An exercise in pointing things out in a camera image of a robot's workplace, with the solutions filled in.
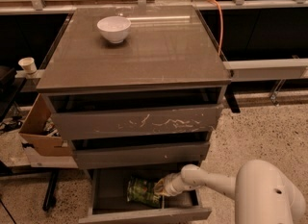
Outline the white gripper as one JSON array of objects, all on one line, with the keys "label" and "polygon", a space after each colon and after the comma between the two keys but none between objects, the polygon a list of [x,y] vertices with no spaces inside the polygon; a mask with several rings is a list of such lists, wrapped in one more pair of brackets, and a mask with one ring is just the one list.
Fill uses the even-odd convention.
[{"label": "white gripper", "polygon": [[154,186],[154,193],[159,196],[177,196],[186,190],[180,173],[171,173],[160,179]]}]

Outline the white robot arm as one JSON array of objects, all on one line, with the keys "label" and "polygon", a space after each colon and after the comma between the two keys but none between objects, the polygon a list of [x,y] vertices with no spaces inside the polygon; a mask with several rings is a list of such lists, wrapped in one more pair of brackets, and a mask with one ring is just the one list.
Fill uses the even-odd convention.
[{"label": "white robot arm", "polygon": [[209,173],[193,165],[158,181],[154,192],[177,196],[208,187],[235,202],[236,224],[296,224],[306,211],[306,201],[295,184],[276,166],[261,160],[246,162],[235,177]]}]

